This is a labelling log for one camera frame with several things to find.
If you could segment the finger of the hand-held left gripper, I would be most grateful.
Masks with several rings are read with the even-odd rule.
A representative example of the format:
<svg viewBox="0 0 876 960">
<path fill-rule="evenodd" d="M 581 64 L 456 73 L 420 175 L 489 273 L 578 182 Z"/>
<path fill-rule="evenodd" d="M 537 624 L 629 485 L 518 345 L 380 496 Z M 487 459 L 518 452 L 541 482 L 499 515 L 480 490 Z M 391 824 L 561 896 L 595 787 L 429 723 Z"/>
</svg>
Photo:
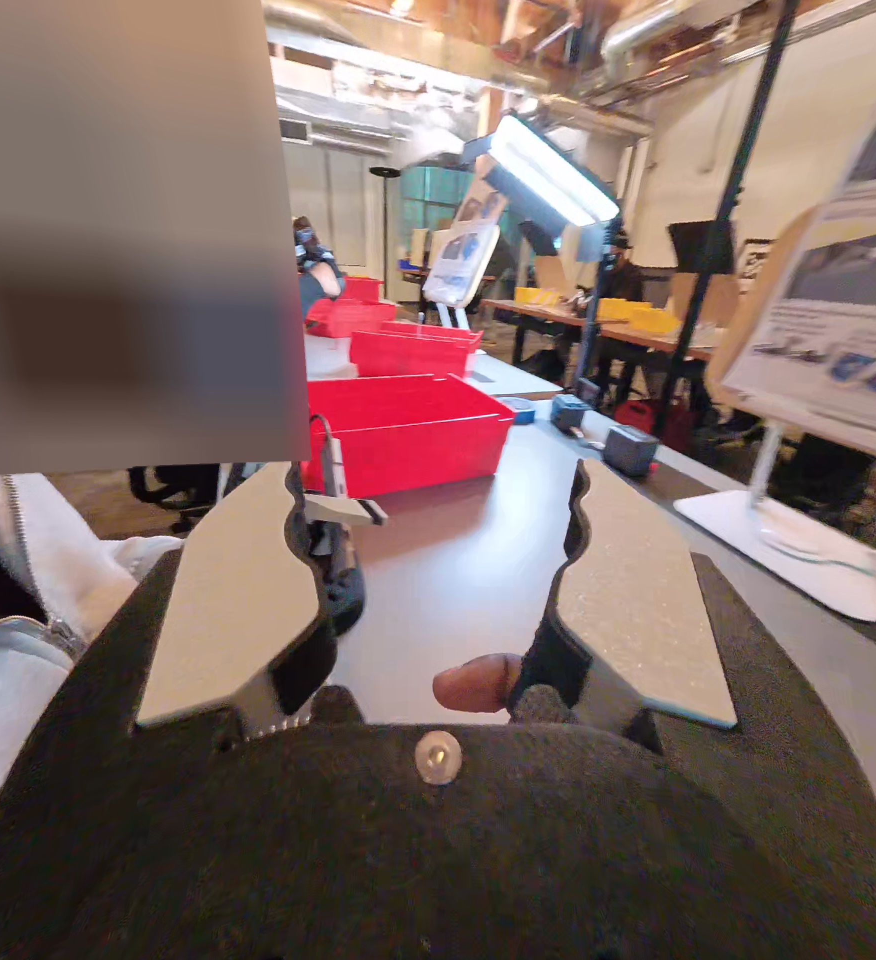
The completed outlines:
<svg viewBox="0 0 876 960">
<path fill-rule="evenodd" d="M 389 520 L 374 500 L 331 495 L 305 495 L 304 517 L 308 523 L 339 525 L 385 525 Z"/>
</svg>

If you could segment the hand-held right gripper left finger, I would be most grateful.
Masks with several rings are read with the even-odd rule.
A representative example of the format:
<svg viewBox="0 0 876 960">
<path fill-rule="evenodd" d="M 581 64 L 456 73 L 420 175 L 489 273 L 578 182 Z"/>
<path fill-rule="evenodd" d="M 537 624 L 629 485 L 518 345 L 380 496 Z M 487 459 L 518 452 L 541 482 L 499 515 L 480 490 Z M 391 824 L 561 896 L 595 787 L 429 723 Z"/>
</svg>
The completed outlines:
<svg viewBox="0 0 876 960">
<path fill-rule="evenodd" d="M 180 548 L 139 726 L 232 709 L 252 740 L 315 718 L 337 641 L 308 547 L 293 462 L 265 465 L 198 523 Z"/>
</svg>

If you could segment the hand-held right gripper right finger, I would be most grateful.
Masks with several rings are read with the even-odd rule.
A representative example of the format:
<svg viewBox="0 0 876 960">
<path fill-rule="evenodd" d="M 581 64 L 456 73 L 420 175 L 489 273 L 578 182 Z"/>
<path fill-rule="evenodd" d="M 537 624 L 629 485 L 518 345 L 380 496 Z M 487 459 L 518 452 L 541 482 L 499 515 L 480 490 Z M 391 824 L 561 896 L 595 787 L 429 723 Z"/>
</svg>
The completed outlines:
<svg viewBox="0 0 876 960">
<path fill-rule="evenodd" d="M 649 711 L 732 730 L 739 718 L 684 537 L 596 459 L 576 463 L 568 510 L 565 560 L 512 706 L 548 687 L 579 723 L 613 734 Z"/>
</svg>

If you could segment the grey usb hub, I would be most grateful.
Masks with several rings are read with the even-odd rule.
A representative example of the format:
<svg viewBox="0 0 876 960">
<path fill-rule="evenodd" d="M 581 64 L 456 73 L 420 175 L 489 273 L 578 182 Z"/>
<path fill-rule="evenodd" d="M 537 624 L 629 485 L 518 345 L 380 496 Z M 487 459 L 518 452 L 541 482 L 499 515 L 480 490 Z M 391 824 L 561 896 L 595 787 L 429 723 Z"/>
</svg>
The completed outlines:
<svg viewBox="0 0 876 960">
<path fill-rule="evenodd" d="M 349 495 L 341 443 L 334 435 L 324 438 L 320 462 L 324 495 L 347 499 Z"/>
</svg>

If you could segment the person's right hand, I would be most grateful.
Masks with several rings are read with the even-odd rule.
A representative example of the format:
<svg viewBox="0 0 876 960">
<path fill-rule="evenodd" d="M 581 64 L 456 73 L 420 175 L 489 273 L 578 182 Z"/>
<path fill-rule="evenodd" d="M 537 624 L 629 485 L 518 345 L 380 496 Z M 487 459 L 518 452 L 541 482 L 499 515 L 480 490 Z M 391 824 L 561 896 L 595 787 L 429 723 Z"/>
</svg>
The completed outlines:
<svg viewBox="0 0 876 960">
<path fill-rule="evenodd" d="M 520 678 L 518 654 L 485 654 L 448 668 L 432 680 L 432 692 L 444 709 L 467 714 L 496 714 L 508 709 Z"/>
</svg>

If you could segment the black office chair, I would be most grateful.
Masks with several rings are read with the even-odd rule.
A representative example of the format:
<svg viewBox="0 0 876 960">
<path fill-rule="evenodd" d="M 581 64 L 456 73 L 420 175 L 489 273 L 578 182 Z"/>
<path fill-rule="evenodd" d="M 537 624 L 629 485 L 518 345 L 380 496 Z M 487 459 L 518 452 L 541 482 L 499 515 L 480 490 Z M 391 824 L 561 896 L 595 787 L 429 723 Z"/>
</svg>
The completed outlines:
<svg viewBox="0 0 876 960">
<path fill-rule="evenodd" d="M 172 534 L 190 534 L 218 502 L 263 463 L 202 463 L 133 466 L 127 470 L 132 496 L 177 516 Z"/>
</svg>

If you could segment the person's grey hoodie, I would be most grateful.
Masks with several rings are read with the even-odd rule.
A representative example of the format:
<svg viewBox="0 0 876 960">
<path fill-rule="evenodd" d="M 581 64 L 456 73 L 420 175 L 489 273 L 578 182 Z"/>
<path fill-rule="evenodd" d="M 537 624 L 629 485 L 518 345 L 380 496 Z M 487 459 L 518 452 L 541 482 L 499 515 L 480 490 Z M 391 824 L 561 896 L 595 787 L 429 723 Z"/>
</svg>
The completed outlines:
<svg viewBox="0 0 876 960">
<path fill-rule="evenodd" d="M 48 477 L 0 475 L 0 789 L 74 666 L 172 535 L 100 538 Z"/>
</svg>

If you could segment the red bag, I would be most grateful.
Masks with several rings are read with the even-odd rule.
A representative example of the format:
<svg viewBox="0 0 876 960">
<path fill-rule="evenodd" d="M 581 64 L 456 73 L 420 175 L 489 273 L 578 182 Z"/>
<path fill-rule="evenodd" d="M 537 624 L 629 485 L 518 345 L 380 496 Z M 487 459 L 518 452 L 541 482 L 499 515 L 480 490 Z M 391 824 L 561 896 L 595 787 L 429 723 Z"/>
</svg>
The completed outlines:
<svg viewBox="0 0 876 960">
<path fill-rule="evenodd" d="M 660 402 L 652 399 L 630 399 L 619 404 L 612 415 L 618 424 L 632 426 L 650 436 L 659 438 L 660 443 L 671 450 L 686 453 L 690 447 L 695 414 L 683 400 L 673 400 L 668 410 L 663 432 L 653 433 L 657 422 Z"/>
</svg>

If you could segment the wooden office desk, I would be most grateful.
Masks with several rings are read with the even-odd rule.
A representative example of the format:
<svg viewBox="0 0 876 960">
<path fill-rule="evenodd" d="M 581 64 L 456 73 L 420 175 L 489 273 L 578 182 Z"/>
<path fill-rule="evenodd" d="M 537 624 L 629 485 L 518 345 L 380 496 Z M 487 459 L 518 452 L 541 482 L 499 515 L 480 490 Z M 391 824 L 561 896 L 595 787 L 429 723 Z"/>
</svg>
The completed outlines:
<svg viewBox="0 0 876 960">
<path fill-rule="evenodd" d="M 571 350 L 580 343 L 586 319 L 577 315 L 568 302 L 543 304 L 484 297 L 480 307 L 496 323 L 515 330 L 512 366 L 560 388 L 569 385 L 574 372 Z M 528 332 L 551 338 L 552 347 L 525 357 Z M 675 335 L 658 334 L 619 319 L 600 319 L 587 373 L 596 373 L 605 361 L 638 366 L 650 354 L 671 356 L 676 346 Z"/>
</svg>

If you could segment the row of yellow bins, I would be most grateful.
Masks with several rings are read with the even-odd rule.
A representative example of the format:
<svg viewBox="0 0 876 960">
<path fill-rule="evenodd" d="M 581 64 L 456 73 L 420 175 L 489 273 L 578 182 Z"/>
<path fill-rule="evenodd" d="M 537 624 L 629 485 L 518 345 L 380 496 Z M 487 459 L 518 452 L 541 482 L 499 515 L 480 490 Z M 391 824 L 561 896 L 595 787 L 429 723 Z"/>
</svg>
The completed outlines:
<svg viewBox="0 0 876 960">
<path fill-rule="evenodd" d="M 515 298 L 505 301 L 503 309 L 533 319 L 582 327 L 584 316 L 576 313 L 576 301 L 551 289 L 517 287 Z M 618 325 L 653 336 L 665 336 L 678 330 L 681 322 L 666 309 L 645 302 L 605 298 L 599 308 L 601 325 Z"/>
</svg>

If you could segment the cardboard sheet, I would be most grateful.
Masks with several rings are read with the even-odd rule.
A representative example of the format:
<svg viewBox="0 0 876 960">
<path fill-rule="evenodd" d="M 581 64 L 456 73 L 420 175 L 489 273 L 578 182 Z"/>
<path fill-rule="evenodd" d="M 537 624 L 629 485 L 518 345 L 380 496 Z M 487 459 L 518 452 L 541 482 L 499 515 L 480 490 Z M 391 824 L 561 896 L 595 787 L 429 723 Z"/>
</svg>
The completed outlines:
<svg viewBox="0 0 876 960">
<path fill-rule="evenodd" d="M 695 273 L 676 271 L 669 282 L 667 309 L 683 323 L 699 276 Z M 741 287 L 732 273 L 717 273 L 708 278 L 708 286 L 697 323 L 713 325 L 720 329 L 729 326 L 739 305 Z"/>
</svg>

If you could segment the black square panel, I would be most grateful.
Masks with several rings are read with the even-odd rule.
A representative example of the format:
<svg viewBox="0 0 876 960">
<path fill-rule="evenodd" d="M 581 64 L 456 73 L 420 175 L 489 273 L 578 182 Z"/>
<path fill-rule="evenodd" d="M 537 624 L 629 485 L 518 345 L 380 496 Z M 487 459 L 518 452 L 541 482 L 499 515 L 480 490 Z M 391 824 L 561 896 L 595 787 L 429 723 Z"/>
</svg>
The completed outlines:
<svg viewBox="0 0 876 960">
<path fill-rule="evenodd" d="M 734 223 L 717 221 L 672 222 L 667 233 L 680 274 L 733 276 L 736 273 Z"/>
</svg>

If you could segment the bright light panel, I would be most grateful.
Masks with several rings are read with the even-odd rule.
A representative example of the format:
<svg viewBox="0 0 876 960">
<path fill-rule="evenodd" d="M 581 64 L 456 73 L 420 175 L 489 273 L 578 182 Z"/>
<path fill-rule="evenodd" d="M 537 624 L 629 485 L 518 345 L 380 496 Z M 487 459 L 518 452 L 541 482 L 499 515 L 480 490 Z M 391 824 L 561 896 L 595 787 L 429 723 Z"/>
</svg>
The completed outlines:
<svg viewBox="0 0 876 960">
<path fill-rule="evenodd" d="M 463 160 L 488 160 L 486 183 L 521 215 L 558 234 L 567 226 L 608 225 L 621 215 L 613 190 L 568 159 L 547 137 L 515 114 L 494 132 L 470 141 Z"/>
</svg>

